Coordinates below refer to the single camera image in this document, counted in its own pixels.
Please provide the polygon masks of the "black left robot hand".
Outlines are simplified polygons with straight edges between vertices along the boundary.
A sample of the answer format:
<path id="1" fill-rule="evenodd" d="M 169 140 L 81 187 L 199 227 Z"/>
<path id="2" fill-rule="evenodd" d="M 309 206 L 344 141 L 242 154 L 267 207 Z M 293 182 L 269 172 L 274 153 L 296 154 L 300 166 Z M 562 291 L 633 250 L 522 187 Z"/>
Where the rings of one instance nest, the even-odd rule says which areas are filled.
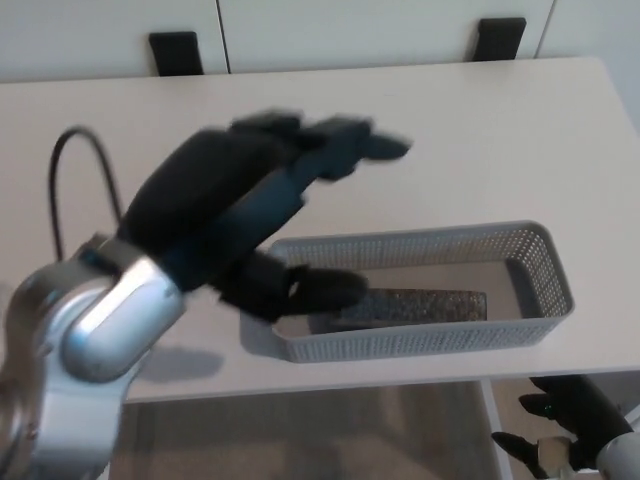
<path id="1" fill-rule="evenodd" d="M 339 181 L 363 160 L 400 159 L 410 147 L 367 119 L 306 124 L 286 111 L 206 128 L 145 181 L 118 234 L 150 255 L 184 293 L 209 286 L 222 302 L 268 322 L 338 311 L 364 297 L 362 276 L 289 267 L 261 244 L 303 208 L 314 182 Z"/>

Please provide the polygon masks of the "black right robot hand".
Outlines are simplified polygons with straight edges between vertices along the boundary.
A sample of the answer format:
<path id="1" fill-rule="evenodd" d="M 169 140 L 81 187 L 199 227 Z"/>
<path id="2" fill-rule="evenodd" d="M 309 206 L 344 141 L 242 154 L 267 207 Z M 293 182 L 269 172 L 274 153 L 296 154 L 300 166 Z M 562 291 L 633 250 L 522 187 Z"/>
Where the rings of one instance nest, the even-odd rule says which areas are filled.
<path id="1" fill-rule="evenodd" d="M 507 432 L 491 437 L 535 479 L 573 479 L 596 470 L 603 479 L 639 477 L 639 432 L 585 375 L 532 377 L 537 393 L 519 397 L 523 409 L 556 422 L 569 436 L 534 443 Z"/>

